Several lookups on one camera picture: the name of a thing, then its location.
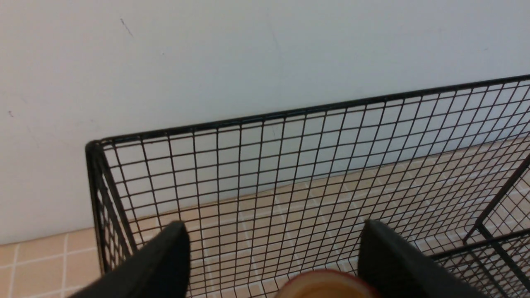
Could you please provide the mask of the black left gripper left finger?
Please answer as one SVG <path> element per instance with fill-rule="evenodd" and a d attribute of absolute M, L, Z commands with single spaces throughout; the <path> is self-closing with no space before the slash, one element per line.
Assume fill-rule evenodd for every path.
<path fill-rule="evenodd" d="M 142 249 L 73 298 L 185 298 L 190 237 L 182 221 L 167 225 Z"/>

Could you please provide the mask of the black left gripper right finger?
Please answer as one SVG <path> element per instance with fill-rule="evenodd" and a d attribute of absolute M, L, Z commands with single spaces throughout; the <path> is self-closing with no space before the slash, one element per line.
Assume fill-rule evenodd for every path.
<path fill-rule="evenodd" d="M 483 298 L 385 224 L 368 219 L 360 234 L 357 275 L 383 298 Z"/>

